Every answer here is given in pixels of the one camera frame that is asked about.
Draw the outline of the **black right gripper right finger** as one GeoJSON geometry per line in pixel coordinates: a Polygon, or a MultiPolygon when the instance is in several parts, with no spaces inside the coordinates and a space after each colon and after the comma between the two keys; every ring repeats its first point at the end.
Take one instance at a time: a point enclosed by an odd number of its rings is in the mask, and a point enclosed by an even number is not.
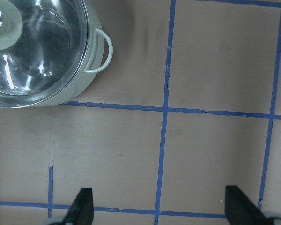
{"type": "Polygon", "coordinates": [[[235,185],[225,187],[225,216],[230,225],[274,225],[235,185]]]}

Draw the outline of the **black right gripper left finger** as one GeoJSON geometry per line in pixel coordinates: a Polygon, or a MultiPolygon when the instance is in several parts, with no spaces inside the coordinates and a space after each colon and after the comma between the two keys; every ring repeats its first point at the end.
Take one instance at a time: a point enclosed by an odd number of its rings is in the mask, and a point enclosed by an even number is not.
{"type": "Polygon", "coordinates": [[[92,188],[82,188],[62,220],[63,225],[91,225],[94,220],[92,188]]]}

